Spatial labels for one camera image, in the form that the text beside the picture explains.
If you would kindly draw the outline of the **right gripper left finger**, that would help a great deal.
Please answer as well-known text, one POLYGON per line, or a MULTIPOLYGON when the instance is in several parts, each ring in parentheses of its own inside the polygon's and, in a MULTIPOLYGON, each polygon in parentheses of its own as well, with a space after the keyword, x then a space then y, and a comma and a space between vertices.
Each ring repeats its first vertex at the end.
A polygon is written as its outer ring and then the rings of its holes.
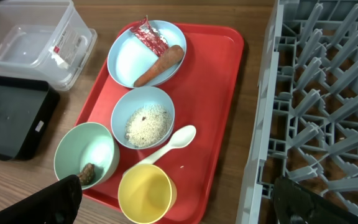
POLYGON ((40 190, 0 211, 0 224, 72 224, 82 201, 77 175, 40 190))

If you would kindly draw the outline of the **mint green bowl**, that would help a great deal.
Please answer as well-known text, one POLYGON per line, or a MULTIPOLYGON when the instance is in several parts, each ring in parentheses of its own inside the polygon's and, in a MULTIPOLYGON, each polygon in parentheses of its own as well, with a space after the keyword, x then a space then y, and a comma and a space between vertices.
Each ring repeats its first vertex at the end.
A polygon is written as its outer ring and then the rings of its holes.
POLYGON ((69 175, 78 175, 87 163, 95 165, 95 177, 90 189, 107 181, 116 171, 120 152, 112 134, 102 124, 82 123, 66 133, 60 141, 54 156, 54 171, 58 180, 69 175))

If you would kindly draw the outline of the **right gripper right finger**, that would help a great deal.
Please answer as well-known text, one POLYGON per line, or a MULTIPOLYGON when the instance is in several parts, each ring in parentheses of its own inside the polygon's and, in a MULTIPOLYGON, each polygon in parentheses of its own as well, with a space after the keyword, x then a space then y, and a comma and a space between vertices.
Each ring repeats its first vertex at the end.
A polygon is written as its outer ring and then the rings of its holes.
POLYGON ((358 224, 358 216, 286 177, 275 180, 272 203, 281 224, 358 224))

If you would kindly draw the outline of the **yellow plastic cup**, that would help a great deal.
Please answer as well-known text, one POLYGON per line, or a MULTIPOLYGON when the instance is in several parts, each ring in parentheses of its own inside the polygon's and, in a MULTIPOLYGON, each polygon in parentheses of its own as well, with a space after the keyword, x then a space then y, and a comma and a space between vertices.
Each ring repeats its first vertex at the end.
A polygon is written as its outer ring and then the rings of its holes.
POLYGON ((117 196, 123 214, 130 221, 150 224, 159 221, 173 207, 177 187, 161 168, 141 164, 122 176, 117 196))

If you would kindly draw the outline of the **light blue rice bowl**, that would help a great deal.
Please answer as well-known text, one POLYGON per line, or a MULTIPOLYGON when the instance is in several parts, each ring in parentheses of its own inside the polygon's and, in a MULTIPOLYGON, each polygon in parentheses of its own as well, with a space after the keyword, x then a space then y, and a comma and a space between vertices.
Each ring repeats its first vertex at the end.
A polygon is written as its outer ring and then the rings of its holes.
POLYGON ((129 91, 116 103, 111 115, 111 129, 114 137, 123 146, 128 147, 130 149, 138 150, 148 149, 151 147, 159 146, 165 140, 167 140, 167 138, 173 131, 174 121, 175 107, 169 95, 159 88, 145 86, 129 91), (172 116, 172 123, 170 129, 168 130, 168 133, 155 144, 149 147, 137 148, 125 138, 126 123, 136 110, 143 106, 152 104, 162 105, 169 111, 172 116))

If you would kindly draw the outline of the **orange carrot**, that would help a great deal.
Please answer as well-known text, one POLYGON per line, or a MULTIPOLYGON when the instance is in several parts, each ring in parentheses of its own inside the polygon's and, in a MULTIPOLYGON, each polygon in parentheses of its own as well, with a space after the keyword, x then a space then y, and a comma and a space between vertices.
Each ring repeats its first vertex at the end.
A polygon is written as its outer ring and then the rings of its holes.
POLYGON ((173 45, 168 48, 156 62, 134 82, 134 87, 141 87, 148 84, 148 82, 178 63, 184 55, 185 52, 179 45, 173 45))

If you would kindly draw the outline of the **red snack wrapper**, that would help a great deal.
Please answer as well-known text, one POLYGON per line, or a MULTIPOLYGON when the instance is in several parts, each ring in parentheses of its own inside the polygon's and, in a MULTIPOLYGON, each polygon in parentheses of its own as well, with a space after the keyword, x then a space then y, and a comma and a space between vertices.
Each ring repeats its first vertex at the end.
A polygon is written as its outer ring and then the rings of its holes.
POLYGON ((169 48, 167 40, 156 28, 150 25, 148 16, 132 26, 130 31, 158 57, 169 48))

